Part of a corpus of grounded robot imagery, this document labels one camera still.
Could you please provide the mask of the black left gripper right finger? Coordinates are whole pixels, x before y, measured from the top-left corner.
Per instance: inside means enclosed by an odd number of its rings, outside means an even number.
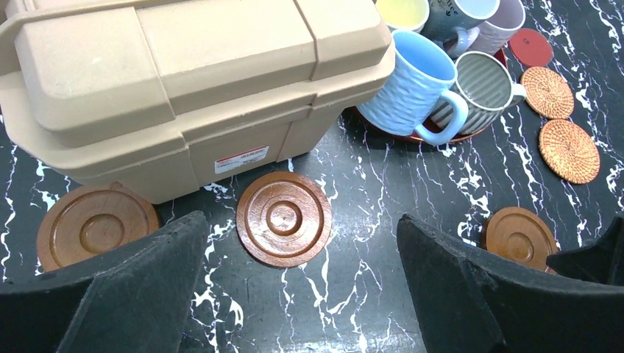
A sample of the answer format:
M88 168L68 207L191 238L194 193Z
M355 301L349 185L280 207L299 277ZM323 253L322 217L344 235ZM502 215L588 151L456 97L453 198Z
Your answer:
M397 246L429 352L623 350L623 285L538 271L407 214Z

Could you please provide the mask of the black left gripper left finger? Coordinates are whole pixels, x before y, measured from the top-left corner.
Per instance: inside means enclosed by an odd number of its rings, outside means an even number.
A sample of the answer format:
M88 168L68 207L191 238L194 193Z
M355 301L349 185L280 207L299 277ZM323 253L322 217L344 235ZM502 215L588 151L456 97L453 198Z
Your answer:
M1 285L3 352L177 352L208 222L194 211L76 264Z

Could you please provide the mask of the dark wooden coaster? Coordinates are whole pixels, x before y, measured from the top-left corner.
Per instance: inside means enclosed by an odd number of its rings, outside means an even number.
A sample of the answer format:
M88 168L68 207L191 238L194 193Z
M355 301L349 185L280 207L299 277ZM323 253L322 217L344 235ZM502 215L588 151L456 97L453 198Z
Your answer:
M520 265L555 274L547 257L559 251L550 227L522 207L504 207L484 223L481 246Z

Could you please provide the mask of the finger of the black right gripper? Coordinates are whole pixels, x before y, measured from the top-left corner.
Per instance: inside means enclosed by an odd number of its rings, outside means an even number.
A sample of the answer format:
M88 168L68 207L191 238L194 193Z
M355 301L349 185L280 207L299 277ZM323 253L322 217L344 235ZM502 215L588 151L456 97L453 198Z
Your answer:
M548 255L546 264L556 273L586 282L623 285L623 214L589 245Z

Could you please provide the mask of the woven rattan coaster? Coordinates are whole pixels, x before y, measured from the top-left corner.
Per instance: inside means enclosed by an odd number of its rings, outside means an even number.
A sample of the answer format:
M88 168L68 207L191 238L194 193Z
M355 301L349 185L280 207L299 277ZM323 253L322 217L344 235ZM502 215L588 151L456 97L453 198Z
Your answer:
M522 73L520 84L526 89L528 105L539 115L548 119L567 119L572 115L572 91L557 72L541 66L530 67Z
M600 170L597 146L587 132L568 120L556 119L543 125L539 151L555 174L573 184L591 182Z

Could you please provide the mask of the red round coaster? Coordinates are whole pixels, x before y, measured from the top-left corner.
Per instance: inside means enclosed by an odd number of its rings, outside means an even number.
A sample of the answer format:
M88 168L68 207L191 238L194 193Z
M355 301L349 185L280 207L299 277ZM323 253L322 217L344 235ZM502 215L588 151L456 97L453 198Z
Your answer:
M534 29L521 28L509 40L508 46L517 60L526 67L546 66L553 59L548 40Z

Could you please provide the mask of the brown wooden coaster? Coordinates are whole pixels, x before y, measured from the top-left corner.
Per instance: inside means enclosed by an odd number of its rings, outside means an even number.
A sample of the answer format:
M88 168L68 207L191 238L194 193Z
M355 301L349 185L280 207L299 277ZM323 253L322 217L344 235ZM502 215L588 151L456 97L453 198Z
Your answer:
M325 248L332 229L331 206L311 179L275 171L243 192L236 226L242 246L256 260L278 268L296 267Z

